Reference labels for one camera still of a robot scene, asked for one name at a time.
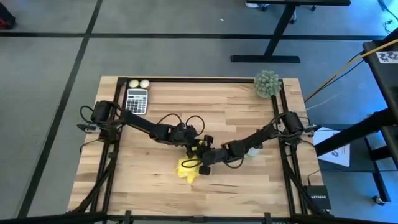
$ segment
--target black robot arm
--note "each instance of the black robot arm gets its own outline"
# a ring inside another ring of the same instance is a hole
[[[109,121],[109,114],[111,110],[119,109],[119,119],[116,121]],[[278,131],[274,125],[278,119],[281,119],[285,129]],[[187,149],[187,156],[192,158],[197,156],[200,163],[206,168],[209,165],[217,162],[229,163],[242,159],[249,149],[252,147],[259,147],[264,141],[273,138],[284,138],[286,141],[294,141],[303,133],[304,127],[300,118],[294,112],[287,112],[278,115],[269,124],[262,129],[257,130],[254,134],[241,139],[233,140],[221,145],[221,148],[215,149],[211,147],[213,137],[205,136],[204,141],[195,139],[198,134],[193,126],[186,126],[183,122],[173,126],[169,124],[154,124],[138,115],[132,114],[128,110],[120,108],[119,105],[112,101],[99,101],[95,104],[93,114],[91,115],[92,123],[101,128],[101,132],[106,132],[105,136],[112,136],[112,131],[119,125],[128,125],[136,128],[156,142],[169,144],[174,146],[185,146]]]
[[[284,131],[278,131],[274,127],[274,123],[281,119],[285,129]],[[200,154],[203,165],[201,167],[201,174],[208,174],[210,169],[206,166],[215,164],[217,162],[229,163],[239,159],[242,159],[249,149],[259,148],[260,145],[270,139],[277,137],[284,138],[285,141],[295,141],[299,139],[304,131],[304,127],[298,117],[297,113],[287,112],[280,114],[278,117],[273,119],[269,124],[257,130],[254,134],[241,139],[234,140],[221,145],[220,149],[211,148],[212,137],[205,136],[205,140],[209,141],[209,144],[205,144],[199,147],[198,153]]]
[[[116,108],[121,111],[119,119],[109,122],[108,118],[110,111],[115,110]],[[154,124],[128,110],[120,108],[112,101],[96,102],[90,119],[94,124],[101,127],[101,131],[105,132],[110,132],[109,130],[114,129],[117,125],[128,125],[147,133],[151,139],[163,144],[193,147],[196,142],[198,142],[195,140],[197,131],[193,126],[186,126],[183,122],[176,126],[169,124]]]

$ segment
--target black box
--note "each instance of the black box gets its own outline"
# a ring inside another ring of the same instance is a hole
[[[315,205],[322,210],[330,210],[328,189],[326,186],[305,186],[305,190]]]

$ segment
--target desk leg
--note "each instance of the desk leg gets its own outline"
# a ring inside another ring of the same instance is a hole
[[[359,122],[358,124],[354,124],[350,128],[343,130],[340,133],[335,134],[333,137],[330,137],[317,144],[315,146],[317,156],[322,156],[341,146],[349,144],[355,139],[365,137],[370,133],[378,131],[382,126],[393,125],[394,123],[394,117],[388,108],[375,112],[370,117]]]
[[[300,63],[299,56],[273,56],[280,39],[290,19],[293,16],[296,5],[288,4],[285,7],[282,17],[279,19],[278,25],[275,28],[274,35],[269,41],[268,47],[264,55],[232,55],[232,62],[270,62],[270,63]]]

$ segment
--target butcher block tabletop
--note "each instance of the butcher block tabletop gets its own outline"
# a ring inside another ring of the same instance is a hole
[[[199,115],[206,124],[200,137],[204,134],[213,136],[213,147],[245,138],[267,125],[274,117],[271,99],[258,97],[252,83],[229,82],[228,78],[220,82],[221,78],[217,79],[214,83],[208,80],[203,83],[151,82],[147,113],[142,117],[157,123],[169,113],[178,114],[183,121]],[[112,101],[117,81],[116,76],[102,77],[95,101]],[[289,111],[307,117],[299,80],[285,78],[283,83]],[[120,105],[124,93],[121,91]],[[277,102],[281,113],[279,95]],[[176,125],[178,119],[169,116],[163,123]],[[308,124],[307,119],[303,118],[302,123]],[[202,128],[199,119],[191,119],[190,124],[198,131]],[[98,134],[87,134],[85,142],[97,138]],[[310,137],[303,136],[303,139],[312,142]],[[156,143],[147,134],[125,126],[108,214],[124,215],[126,210],[131,210],[134,215],[263,217],[264,213],[269,212],[273,217],[289,217],[278,140],[272,139],[263,145],[259,155],[245,158],[240,168],[231,169],[223,163],[215,164],[211,166],[211,175],[201,175],[189,184],[186,179],[179,178],[176,171],[178,160],[185,156],[184,147]],[[102,151],[103,143],[99,141],[87,144],[82,149],[69,210],[77,207],[94,186]],[[303,184],[307,184],[307,176],[319,169],[313,146],[299,144],[297,157]],[[320,172],[311,175],[311,183],[323,185]],[[296,212],[300,212],[299,196],[294,184],[292,190]],[[102,208],[103,191],[104,187],[102,194],[99,194],[97,210]]]

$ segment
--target yellow object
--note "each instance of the yellow object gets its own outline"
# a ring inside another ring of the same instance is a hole
[[[199,166],[196,166],[198,164],[198,162],[199,161],[196,156],[194,156],[191,159],[188,159],[187,157],[179,159],[178,167],[176,168],[178,177],[179,178],[187,178],[187,182],[189,184],[192,184],[193,180],[195,180],[195,177],[199,176]],[[192,166],[192,168],[183,167],[181,165],[182,163],[184,163],[184,166],[186,166],[186,167]]]
[[[315,91],[314,91],[313,93],[311,93],[308,97],[306,97],[306,98],[304,99],[304,101],[307,101],[307,100],[308,100],[309,98],[311,98],[313,95],[317,94],[317,91],[318,91],[318,90],[320,90],[320,89],[323,88],[325,85],[327,85],[332,79],[334,79],[334,78],[335,78],[340,72],[342,72],[344,69],[348,68],[352,63],[358,61],[359,59],[362,59],[362,58],[368,56],[369,54],[372,54],[372,53],[374,53],[374,52],[377,52],[377,51],[379,51],[379,50],[381,50],[381,49],[384,49],[384,48],[386,48],[386,47],[388,47],[388,46],[390,46],[390,45],[392,45],[392,44],[396,44],[396,43],[398,43],[398,40],[393,40],[393,41],[388,42],[388,43],[386,43],[386,44],[384,44],[384,45],[382,45],[382,46],[380,46],[380,47],[376,47],[375,49],[370,50],[370,51],[366,52],[365,54],[362,54],[362,55],[359,55],[359,56],[355,57],[354,59],[352,59],[351,61],[349,61],[343,68],[339,69],[336,73],[334,73],[328,80],[324,81],[324,82],[322,83],[322,85],[320,85],[320,86],[317,88],[317,90],[315,90]]]

